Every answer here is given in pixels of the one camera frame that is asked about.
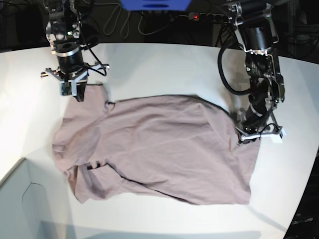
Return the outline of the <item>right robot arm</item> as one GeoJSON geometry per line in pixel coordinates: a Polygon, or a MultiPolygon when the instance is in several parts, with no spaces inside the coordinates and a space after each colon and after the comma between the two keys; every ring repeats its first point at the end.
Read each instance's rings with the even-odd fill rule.
{"type": "Polygon", "coordinates": [[[48,23],[45,29],[51,53],[58,61],[57,69],[46,68],[40,76],[52,76],[59,83],[62,96],[84,101],[90,72],[107,76],[108,64],[103,64],[83,34],[83,20],[88,14],[78,10],[76,0],[45,0],[48,23]]]}

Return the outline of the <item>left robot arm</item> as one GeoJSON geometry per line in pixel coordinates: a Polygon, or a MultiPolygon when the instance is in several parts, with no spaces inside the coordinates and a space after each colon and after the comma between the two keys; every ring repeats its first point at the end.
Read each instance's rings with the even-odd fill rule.
{"type": "Polygon", "coordinates": [[[285,100],[285,86],[275,48],[279,37],[272,20],[273,5],[266,0],[226,0],[220,7],[226,11],[235,37],[227,40],[219,51],[219,75],[230,93],[247,95],[249,99],[248,108],[239,112],[238,143],[247,144],[262,137],[281,142],[284,129],[277,124],[273,111],[285,100]],[[241,91],[230,86],[222,68],[225,50],[235,44],[246,54],[245,69],[250,77],[250,87],[241,91]]]}

